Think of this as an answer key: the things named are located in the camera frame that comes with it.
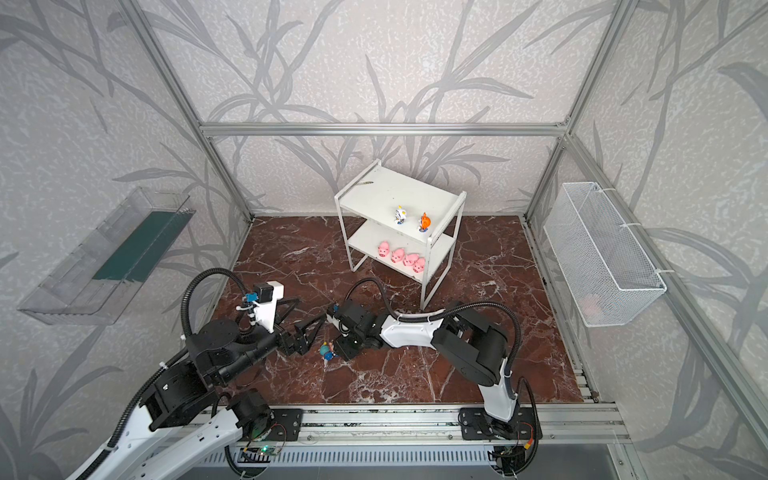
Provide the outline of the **white hooded Doraemon figure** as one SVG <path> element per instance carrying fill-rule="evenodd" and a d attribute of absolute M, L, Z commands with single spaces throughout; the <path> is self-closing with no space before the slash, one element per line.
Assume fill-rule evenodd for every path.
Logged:
<path fill-rule="evenodd" d="M 407 219 L 407 212 L 402 206 L 398 206 L 395 211 L 395 223 L 402 225 Z"/>

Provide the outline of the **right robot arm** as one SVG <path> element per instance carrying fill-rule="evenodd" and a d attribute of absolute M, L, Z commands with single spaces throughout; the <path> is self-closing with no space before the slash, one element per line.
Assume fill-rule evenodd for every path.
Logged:
<path fill-rule="evenodd" d="M 405 314 L 374 314 L 351 300 L 333 305 L 328 320 L 340 335 L 333 352 L 351 360 L 365 349 L 390 347 L 431 348 L 447 359 L 481 393 L 481 408 L 462 408 L 458 422 L 462 438 L 474 441 L 523 440 L 531 448 L 540 440 L 538 414 L 525 413 L 511 385 L 512 364 L 520 348 L 507 334 L 478 310 L 511 310 L 497 302 L 455 302 L 447 309 L 409 317 Z"/>

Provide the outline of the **teal hooded Doraemon figure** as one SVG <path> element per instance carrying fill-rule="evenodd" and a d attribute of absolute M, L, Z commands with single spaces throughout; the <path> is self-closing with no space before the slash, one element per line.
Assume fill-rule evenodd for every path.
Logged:
<path fill-rule="evenodd" d="M 336 357 L 336 354 L 333 351 L 332 346 L 328 342 L 324 342 L 321 345 L 319 349 L 319 353 L 325 361 L 331 361 Z"/>

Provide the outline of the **orange hooded Doraemon figure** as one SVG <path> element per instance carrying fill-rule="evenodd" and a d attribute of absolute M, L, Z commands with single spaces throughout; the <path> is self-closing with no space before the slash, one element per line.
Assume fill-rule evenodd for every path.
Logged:
<path fill-rule="evenodd" d="M 430 217 L 426 213 L 423 213 L 419 220 L 419 231 L 427 232 L 430 226 L 431 226 Z"/>

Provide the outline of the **pink pig toy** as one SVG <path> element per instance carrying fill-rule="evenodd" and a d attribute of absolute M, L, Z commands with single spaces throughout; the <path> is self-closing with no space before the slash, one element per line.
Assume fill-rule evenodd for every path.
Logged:
<path fill-rule="evenodd" d="M 416 274 L 420 274 L 425 270 L 425 266 L 426 266 L 426 259 L 424 257 L 419 257 L 413 265 L 413 271 Z"/>
<path fill-rule="evenodd" d="M 397 248 L 396 250 L 393 250 L 391 253 L 391 261 L 393 263 L 399 263 L 401 262 L 405 257 L 405 250 L 403 248 Z"/>
<path fill-rule="evenodd" d="M 390 244 L 387 241 L 382 241 L 378 245 L 377 253 L 380 258 L 387 258 L 391 253 Z"/>
<path fill-rule="evenodd" d="M 418 261 L 419 258 L 420 258 L 420 255 L 418 253 L 407 254 L 403 258 L 403 264 L 406 267 L 412 267 Z"/>

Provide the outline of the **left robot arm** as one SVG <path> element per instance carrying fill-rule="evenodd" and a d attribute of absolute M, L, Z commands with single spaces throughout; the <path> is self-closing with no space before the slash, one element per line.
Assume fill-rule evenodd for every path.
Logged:
<path fill-rule="evenodd" d="M 75 479 L 175 479 L 219 447 L 245 434 L 264 433 L 272 411 L 255 390 L 238 393 L 226 409 L 159 456 L 155 446 L 217 405 L 221 388 L 274 351 L 306 354 L 324 325 L 320 315 L 272 331 L 242 331 L 232 320 L 213 321 L 184 336 L 184 348 L 163 363 L 131 398 L 113 433 L 73 473 Z"/>

